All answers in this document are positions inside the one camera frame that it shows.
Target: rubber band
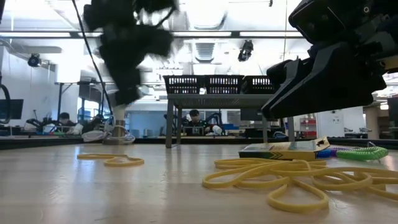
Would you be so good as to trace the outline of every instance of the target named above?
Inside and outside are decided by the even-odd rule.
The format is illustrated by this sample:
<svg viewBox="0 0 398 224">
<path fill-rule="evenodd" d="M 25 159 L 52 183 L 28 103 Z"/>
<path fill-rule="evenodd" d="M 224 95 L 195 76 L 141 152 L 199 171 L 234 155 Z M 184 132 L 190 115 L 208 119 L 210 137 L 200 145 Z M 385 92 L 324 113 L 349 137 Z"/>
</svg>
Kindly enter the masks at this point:
<svg viewBox="0 0 398 224">
<path fill-rule="evenodd" d="M 119 158 L 125 158 L 128 161 L 119 162 Z M 140 158 L 129 157 L 125 154 L 79 154 L 77 159 L 106 159 L 104 166 L 108 167 L 131 167 L 144 164 L 144 160 Z"/>
<path fill-rule="evenodd" d="M 293 213 L 309 213 L 328 208 L 329 197 L 324 190 L 353 191 L 364 189 L 393 200 L 398 194 L 386 191 L 387 184 L 398 184 L 398 172 L 362 167 L 327 167 L 326 161 L 276 161 L 260 158 L 225 159 L 214 162 L 216 168 L 224 171 L 210 174 L 203 179 L 203 186 L 209 189 L 227 187 L 270 188 L 280 186 L 267 196 L 267 203 L 279 210 Z M 236 176 L 224 182 L 211 180 L 227 175 Z M 249 179 L 273 175 L 275 180 L 251 182 Z M 294 177 L 309 177 L 313 185 L 301 182 Z M 285 203 L 278 200 L 292 186 L 300 187 L 320 200 L 309 204 Z"/>
</svg>

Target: workbench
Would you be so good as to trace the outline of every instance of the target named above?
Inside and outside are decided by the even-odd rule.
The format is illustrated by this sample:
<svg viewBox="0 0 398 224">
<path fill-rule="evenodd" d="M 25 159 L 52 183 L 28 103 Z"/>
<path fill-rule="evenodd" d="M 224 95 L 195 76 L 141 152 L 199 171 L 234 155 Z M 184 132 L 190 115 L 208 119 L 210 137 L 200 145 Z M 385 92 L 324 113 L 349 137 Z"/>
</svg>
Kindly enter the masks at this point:
<svg viewBox="0 0 398 224">
<path fill-rule="evenodd" d="M 166 147 L 172 147 L 174 107 L 177 109 L 177 144 L 181 143 L 183 109 L 261 109 L 272 95 L 265 94 L 168 94 Z M 288 118 L 289 141 L 294 141 L 293 118 Z M 267 120 L 262 118 L 262 137 L 267 142 Z"/>
</svg>

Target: cardboard box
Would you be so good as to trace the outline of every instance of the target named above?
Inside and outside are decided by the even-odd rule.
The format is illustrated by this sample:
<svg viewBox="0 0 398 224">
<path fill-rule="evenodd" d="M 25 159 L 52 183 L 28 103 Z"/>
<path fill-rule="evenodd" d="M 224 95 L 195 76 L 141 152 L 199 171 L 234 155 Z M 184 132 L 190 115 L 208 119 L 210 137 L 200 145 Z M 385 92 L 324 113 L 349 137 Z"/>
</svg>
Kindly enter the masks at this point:
<svg viewBox="0 0 398 224">
<path fill-rule="evenodd" d="M 239 151 L 240 158 L 313 161 L 317 153 L 329 147 L 327 137 L 311 141 L 251 144 Z"/>
</svg>

